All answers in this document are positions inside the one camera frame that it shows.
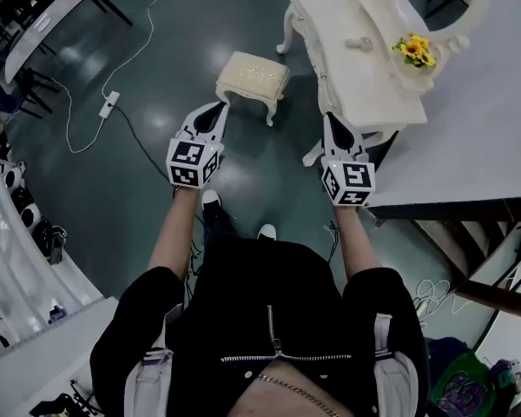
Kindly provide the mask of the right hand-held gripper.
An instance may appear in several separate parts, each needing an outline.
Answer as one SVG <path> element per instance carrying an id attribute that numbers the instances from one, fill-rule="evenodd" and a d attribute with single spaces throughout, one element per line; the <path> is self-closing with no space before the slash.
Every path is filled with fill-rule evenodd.
<path id="1" fill-rule="evenodd" d="M 363 137 L 349 121 L 331 111 L 323 116 L 322 186 L 337 207 L 361 207 L 375 191 L 375 167 Z"/>

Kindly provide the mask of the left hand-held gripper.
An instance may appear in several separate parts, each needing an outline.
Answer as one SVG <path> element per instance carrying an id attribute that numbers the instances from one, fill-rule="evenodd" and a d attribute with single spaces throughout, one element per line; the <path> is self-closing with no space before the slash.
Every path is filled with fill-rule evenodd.
<path id="1" fill-rule="evenodd" d="M 219 101 L 207 103 L 188 114 L 183 130 L 170 140 L 168 146 L 166 166 L 172 185 L 202 189 L 210 180 L 220 166 L 224 146 L 209 141 L 222 139 L 228 111 L 229 105 Z"/>

